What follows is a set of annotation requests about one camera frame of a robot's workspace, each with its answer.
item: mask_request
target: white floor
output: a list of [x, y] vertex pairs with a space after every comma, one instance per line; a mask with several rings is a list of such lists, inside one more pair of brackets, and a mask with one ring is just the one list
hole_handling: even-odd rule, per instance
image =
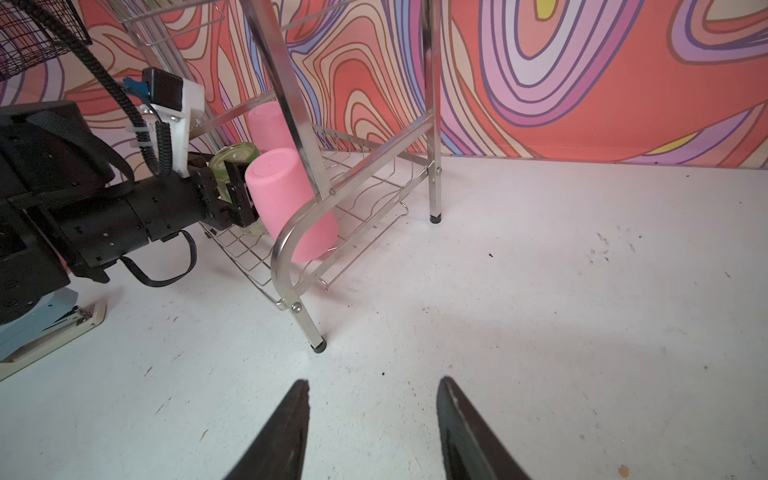
[[[310, 381], [304, 479], [444, 478], [450, 375], [534, 480], [768, 475], [768, 172], [446, 158], [312, 352], [206, 239], [77, 280], [104, 323], [0, 382], [0, 478], [223, 478]], [[181, 271], [182, 240], [131, 255]]]

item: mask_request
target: black strap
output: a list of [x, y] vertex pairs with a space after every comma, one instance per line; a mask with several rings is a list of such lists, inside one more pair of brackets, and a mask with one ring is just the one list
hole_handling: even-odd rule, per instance
[[104, 168], [109, 168], [100, 161], [107, 161], [117, 168], [127, 178], [127, 181], [123, 182], [126, 185], [120, 189], [122, 191], [119, 194], [124, 194], [133, 188], [134, 170], [128, 162], [102, 139], [90, 131], [84, 130], [80, 124], [49, 110], [30, 115], [26, 121], [83, 149], [94, 166], [100, 170], [100, 173], [108, 174]]
[[128, 257], [119, 257], [119, 260], [123, 262], [125, 265], [125, 268], [128, 269], [131, 273], [134, 274], [136, 277], [136, 280], [142, 282], [146, 286], [168, 286], [171, 285], [176, 280], [181, 279], [184, 277], [184, 275], [187, 275], [189, 272], [192, 271], [194, 268], [194, 264], [197, 263], [197, 247], [194, 244], [194, 239], [192, 236], [186, 231], [186, 230], [179, 230], [184, 237], [187, 239], [187, 242], [190, 244], [190, 267], [187, 268], [187, 271], [182, 273], [181, 275], [175, 276], [174, 278], [169, 278], [168, 280], [152, 280], [150, 277], [147, 276], [146, 273], [141, 271], [141, 268], [134, 263], [133, 260], [131, 260]]

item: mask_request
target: colorful wall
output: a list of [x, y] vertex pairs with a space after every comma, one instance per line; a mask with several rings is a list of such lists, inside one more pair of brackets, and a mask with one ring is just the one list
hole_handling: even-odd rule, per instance
[[[337, 0], [274, 2], [285, 24]], [[268, 88], [237, 0], [176, 42], [214, 111]], [[92, 51], [117, 76], [141, 56], [95, 0]], [[768, 159], [768, 0], [445, 0], [443, 151], [574, 161], [762, 168]], [[417, 0], [359, 0], [288, 32], [315, 122], [372, 139], [424, 101]], [[184, 31], [209, 6], [170, 14]], [[146, 174], [125, 119], [71, 54], [0, 84], [0, 103], [67, 98]], [[242, 121], [227, 131], [249, 137]], [[195, 147], [207, 147], [197, 142]]]

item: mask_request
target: pink plastic cup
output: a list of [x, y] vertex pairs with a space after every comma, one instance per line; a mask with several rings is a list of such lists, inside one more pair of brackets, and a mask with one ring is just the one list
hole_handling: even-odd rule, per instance
[[276, 101], [268, 101], [248, 112], [248, 130], [253, 144], [261, 151], [275, 148], [296, 150], [283, 111]]
[[[293, 214], [315, 197], [299, 154], [292, 148], [276, 148], [256, 157], [245, 172], [245, 183], [264, 226], [275, 239]], [[299, 240], [291, 260], [315, 260], [333, 246], [338, 233], [339, 223], [333, 212], [328, 212]]]

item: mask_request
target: stainless steel dish rack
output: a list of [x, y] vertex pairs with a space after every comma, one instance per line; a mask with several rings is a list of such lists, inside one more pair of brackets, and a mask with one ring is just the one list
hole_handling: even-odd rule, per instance
[[[123, 8], [115, 8], [115, 2], [121, 2]], [[273, 90], [211, 118], [190, 133], [190, 139], [211, 134], [258, 104], [273, 98], [280, 103], [315, 198], [291, 217], [274, 242], [267, 235], [246, 235], [239, 227], [225, 231], [205, 228], [259, 291], [279, 309], [291, 312], [317, 353], [326, 348], [326, 341], [302, 304], [301, 296], [315, 283], [329, 288], [373, 242], [405, 216], [408, 207], [403, 200], [422, 180], [429, 179], [430, 220], [438, 223], [442, 217], [439, 0], [421, 0], [426, 106], [422, 115], [384, 144], [311, 123], [282, 31], [336, 8], [347, 8], [352, 2], [354, 0], [331, 0], [323, 10], [280, 27], [270, 0], [240, 0], [247, 27], [261, 53]], [[203, 3], [206, 2], [108, 0], [105, 6], [129, 33], [133, 32], [140, 50], [148, 52], [147, 48], [152, 49], [155, 62], [146, 55], [152, 65], [157, 63], [157, 58], [163, 57], [164, 50], [160, 46], [172, 44], [173, 37], [154, 36], [145, 41], [146, 38], [137, 32], [157, 34], [157, 15]], [[154, 21], [151, 25], [141, 23], [150, 20]], [[169, 62], [162, 61], [161, 64], [167, 69]], [[183, 71], [174, 73], [188, 76]], [[426, 158], [406, 151], [424, 136]], [[293, 263], [293, 251], [302, 235], [331, 210], [339, 220], [339, 238], [335, 245], [318, 260], [300, 265]]]

